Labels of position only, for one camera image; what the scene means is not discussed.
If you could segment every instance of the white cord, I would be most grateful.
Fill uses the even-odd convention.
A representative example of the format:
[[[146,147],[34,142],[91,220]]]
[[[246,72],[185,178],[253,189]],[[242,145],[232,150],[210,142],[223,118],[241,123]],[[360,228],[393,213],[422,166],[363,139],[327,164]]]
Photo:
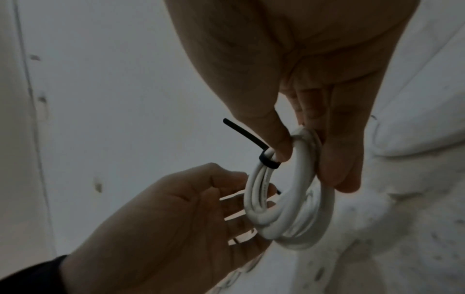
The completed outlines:
[[[267,192],[274,170],[259,162],[246,184],[244,209],[265,239],[292,250],[302,250],[316,244],[328,228],[334,189],[322,183],[319,188],[312,185],[321,152],[317,134],[300,127],[292,133],[292,139],[297,157],[292,187],[281,195],[275,206],[268,208]],[[265,155],[276,160],[271,148]]]

